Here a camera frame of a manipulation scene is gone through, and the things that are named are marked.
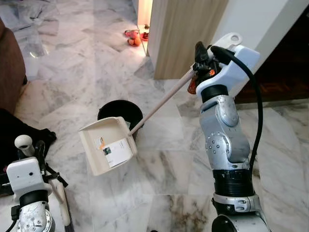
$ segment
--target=white wall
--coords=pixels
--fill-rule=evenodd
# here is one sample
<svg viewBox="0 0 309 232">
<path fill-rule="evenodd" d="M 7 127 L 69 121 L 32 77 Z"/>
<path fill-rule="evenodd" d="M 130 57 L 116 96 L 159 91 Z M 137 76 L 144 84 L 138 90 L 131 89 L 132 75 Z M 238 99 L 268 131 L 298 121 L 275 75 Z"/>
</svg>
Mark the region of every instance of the white wall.
<svg viewBox="0 0 309 232">
<path fill-rule="evenodd" d="M 138 0 L 138 25 L 150 25 L 150 17 L 151 17 L 151 10 L 153 5 L 153 0 Z"/>
<path fill-rule="evenodd" d="M 229 0 L 212 42 L 229 32 L 261 53 L 256 70 L 301 15 L 309 0 Z"/>
</svg>

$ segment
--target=black bucket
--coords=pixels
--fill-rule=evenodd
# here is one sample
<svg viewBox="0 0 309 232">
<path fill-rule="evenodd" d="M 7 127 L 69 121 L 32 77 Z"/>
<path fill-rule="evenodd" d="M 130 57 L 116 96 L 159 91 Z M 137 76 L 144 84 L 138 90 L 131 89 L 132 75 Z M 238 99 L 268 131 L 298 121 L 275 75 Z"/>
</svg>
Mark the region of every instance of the black bucket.
<svg viewBox="0 0 309 232">
<path fill-rule="evenodd" d="M 115 100 L 102 106 L 98 112 L 98 120 L 106 117 L 123 117 L 129 123 L 129 130 L 132 130 L 142 119 L 143 114 L 140 108 L 126 100 Z M 135 140 L 138 130 L 133 134 Z"/>
</svg>

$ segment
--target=white marble floor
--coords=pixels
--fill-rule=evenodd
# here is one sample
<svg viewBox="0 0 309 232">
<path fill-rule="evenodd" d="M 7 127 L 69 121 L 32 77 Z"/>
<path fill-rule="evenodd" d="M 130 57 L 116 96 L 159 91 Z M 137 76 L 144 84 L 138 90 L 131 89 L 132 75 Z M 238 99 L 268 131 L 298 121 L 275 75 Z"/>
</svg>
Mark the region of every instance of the white marble floor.
<svg viewBox="0 0 309 232">
<path fill-rule="evenodd" d="M 185 88 L 139 131 L 139 154 L 130 162 L 97 177 L 87 165 L 77 131 L 102 105 L 126 99 L 146 114 L 175 83 L 154 80 L 142 46 L 127 45 L 123 31 L 136 28 L 131 0 L 2 0 L 0 16 L 15 30 L 30 80 L 15 114 L 56 132 L 47 161 L 69 183 L 75 231 L 211 231 L 201 102 Z M 252 145 L 257 112 L 239 115 Z M 254 185 L 267 220 L 273 232 L 308 232 L 309 105 L 265 108 L 264 117 Z M 11 204 L 0 198 L 1 230 Z M 53 199 L 51 208 L 63 231 Z"/>
</svg>

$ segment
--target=robotic arm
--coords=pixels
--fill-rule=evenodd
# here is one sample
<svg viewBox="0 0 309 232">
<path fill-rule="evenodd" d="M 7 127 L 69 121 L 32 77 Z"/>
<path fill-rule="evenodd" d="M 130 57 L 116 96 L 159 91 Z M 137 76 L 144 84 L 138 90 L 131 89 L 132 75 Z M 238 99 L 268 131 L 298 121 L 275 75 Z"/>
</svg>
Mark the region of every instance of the robotic arm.
<svg viewBox="0 0 309 232">
<path fill-rule="evenodd" d="M 17 223 L 17 232 L 54 232 L 55 221 L 48 205 L 48 196 L 52 192 L 59 202 L 66 231 L 72 231 L 64 191 L 68 184 L 45 163 L 45 143 L 38 141 L 34 148 L 29 136 L 20 135 L 15 140 L 15 146 L 22 150 L 23 157 L 11 163 L 6 172 L 14 191 L 14 200 L 19 202 L 19 205 L 12 207 L 14 221 L 7 231 Z M 57 186 L 52 182 L 54 179 L 59 180 Z"/>
<path fill-rule="evenodd" d="M 196 93 L 203 101 L 200 125 L 215 179 L 212 203 L 218 217 L 213 221 L 212 231 L 269 232 L 253 189 L 250 146 L 241 131 L 233 99 L 248 78 L 235 62 L 220 52 L 222 47 L 227 49 L 225 52 L 252 69 L 259 53 L 240 43 L 241 36 L 230 33 L 207 49 L 201 42 L 196 44 L 193 70 L 197 75 L 191 84 L 196 86 Z"/>
</svg>

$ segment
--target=white dustpan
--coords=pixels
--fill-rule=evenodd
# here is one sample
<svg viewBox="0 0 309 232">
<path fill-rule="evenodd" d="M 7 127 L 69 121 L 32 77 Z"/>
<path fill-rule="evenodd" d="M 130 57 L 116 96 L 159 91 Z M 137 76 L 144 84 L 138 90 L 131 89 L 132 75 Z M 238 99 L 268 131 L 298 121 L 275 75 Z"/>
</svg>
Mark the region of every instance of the white dustpan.
<svg viewBox="0 0 309 232">
<path fill-rule="evenodd" d="M 195 72 L 190 69 L 161 102 L 131 131 L 129 131 L 122 117 L 103 118 L 80 129 L 79 135 L 85 148 L 93 175 L 100 175 L 119 167 L 136 155 L 137 149 L 132 134 L 184 86 L 185 83 L 191 80 L 194 74 Z M 118 159 L 120 155 L 125 155 L 126 159 Z"/>
<path fill-rule="evenodd" d="M 103 118 L 81 128 L 78 133 L 85 148 L 93 175 L 100 175 L 119 167 L 137 154 L 134 139 L 132 136 L 128 136 L 129 129 L 122 117 Z M 110 163 L 104 151 L 98 148 L 98 141 L 100 141 L 100 138 L 103 139 L 105 143 L 104 147 L 106 148 L 120 141 L 123 146 L 123 150 L 120 150 L 120 152 L 122 152 L 122 154 L 125 153 L 127 158 L 126 161 L 110 167 Z"/>
</svg>

